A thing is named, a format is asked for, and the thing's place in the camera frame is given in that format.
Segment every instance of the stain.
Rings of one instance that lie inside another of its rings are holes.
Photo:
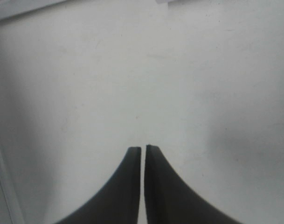
[[[204,101],[219,101],[222,97],[222,94],[218,91],[204,91],[195,95]]]
[[[58,50],[59,50],[59,52],[62,53],[62,54],[68,53],[67,48],[64,47],[64,46],[59,46]]]
[[[275,130],[281,130],[284,131],[284,123],[275,123],[271,125],[267,125],[267,128],[275,129]]]
[[[147,57],[151,57],[151,58],[155,58],[155,59],[159,59],[159,60],[167,59],[167,58],[168,58],[167,56],[164,56],[164,55],[157,55],[157,54],[147,54]]]
[[[65,120],[64,120],[64,122],[63,122],[63,124],[61,126],[61,131],[63,133],[66,133],[67,130],[68,130],[68,127],[69,127],[69,120],[68,120],[68,118],[65,118]]]
[[[96,46],[95,46],[95,49],[97,49],[97,47],[99,46],[100,42],[101,42],[101,40],[99,40],[99,41],[97,42],[97,44],[96,44]]]
[[[263,84],[263,81],[256,82],[256,83],[253,84],[253,88],[260,86],[261,84]]]

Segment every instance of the white wall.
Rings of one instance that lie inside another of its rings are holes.
[[[81,0],[0,22],[0,144],[27,224],[148,143],[228,215],[284,224],[284,0]]]

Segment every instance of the white surface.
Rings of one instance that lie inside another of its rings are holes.
[[[0,142],[27,224],[147,143],[228,215],[284,224],[284,0],[83,0],[1,22]]]

